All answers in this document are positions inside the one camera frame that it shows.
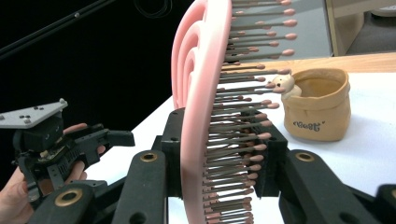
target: black background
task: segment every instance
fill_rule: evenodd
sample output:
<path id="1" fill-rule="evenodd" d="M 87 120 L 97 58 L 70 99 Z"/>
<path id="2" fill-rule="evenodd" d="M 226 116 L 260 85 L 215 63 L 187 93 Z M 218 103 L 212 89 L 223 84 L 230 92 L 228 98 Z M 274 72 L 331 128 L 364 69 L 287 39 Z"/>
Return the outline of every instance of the black background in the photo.
<path id="1" fill-rule="evenodd" d="M 89 3 L 3 1 L 0 48 Z M 162 4 L 144 1 L 142 7 L 154 12 Z M 134 1 L 117 0 L 8 55 L 0 60 L 0 113 L 64 98 L 64 127 L 86 122 L 132 130 L 172 94 L 172 44 L 190 4 L 174 0 L 168 15 L 150 19 Z M 15 169 L 14 132 L 0 129 L 1 188 Z"/>

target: ceramic pot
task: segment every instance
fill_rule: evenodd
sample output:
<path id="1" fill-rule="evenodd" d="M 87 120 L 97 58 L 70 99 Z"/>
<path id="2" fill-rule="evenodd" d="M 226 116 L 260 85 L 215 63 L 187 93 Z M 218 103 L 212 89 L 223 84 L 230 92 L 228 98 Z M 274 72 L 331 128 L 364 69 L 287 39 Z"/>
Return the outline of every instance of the ceramic pot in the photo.
<path id="1" fill-rule="evenodd" d="M 342 139 L 351 116 L 347 72 L 321 68 L 292 76 L 302 93 L 282 99 L 286 130 L 293 136 L 310 140 Z"/>

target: pink brush handle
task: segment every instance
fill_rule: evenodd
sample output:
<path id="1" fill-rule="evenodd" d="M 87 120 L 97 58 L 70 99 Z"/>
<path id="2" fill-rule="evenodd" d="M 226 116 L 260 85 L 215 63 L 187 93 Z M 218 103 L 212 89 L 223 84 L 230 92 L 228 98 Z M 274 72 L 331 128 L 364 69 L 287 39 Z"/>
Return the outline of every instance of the pink brush handle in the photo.
<path id="1" fill-rule="evenodd" d="M 203 164 L 208 127 L 231 26 L 230 0 L 196 0 L 185 13 L 172 51 L 175 109 L 186 107 L 181 183 L 190 224 L 205 223 Z"/>

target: black cable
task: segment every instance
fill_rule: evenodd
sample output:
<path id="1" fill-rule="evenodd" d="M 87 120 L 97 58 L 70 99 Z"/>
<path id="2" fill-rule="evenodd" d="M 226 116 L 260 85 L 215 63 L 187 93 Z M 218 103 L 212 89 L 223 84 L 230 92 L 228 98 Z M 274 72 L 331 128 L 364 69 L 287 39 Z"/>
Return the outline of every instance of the black cable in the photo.
<path id="1" fill-rule="evenodd" d="M 136 9 L 146 18 L 149 19 L 159 19 L 167 16 L 171 10 L 172 10 L 172 0 L 163 0 L 163 7 L 158 10 L 157 12 L 149 13 L 146 10 L 144 10 L 139 3 L 139 0 L 134 0 L 134 6 Z"/>

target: gray metal plate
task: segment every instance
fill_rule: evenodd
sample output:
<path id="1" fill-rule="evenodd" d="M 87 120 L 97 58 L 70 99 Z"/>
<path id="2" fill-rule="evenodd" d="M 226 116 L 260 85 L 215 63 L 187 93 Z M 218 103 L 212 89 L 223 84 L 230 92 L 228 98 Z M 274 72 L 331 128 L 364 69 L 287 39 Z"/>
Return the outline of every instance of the gray metal plate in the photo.
<path id="1" fill-rule="evenodd" d="M 0 113 L 0 128 L 2 129 L 29 129 L 50 116 L 62 111 L 67 107 L 67 102 L 60 99 L 59 102 L 37 105 L 7 113 Z"/>

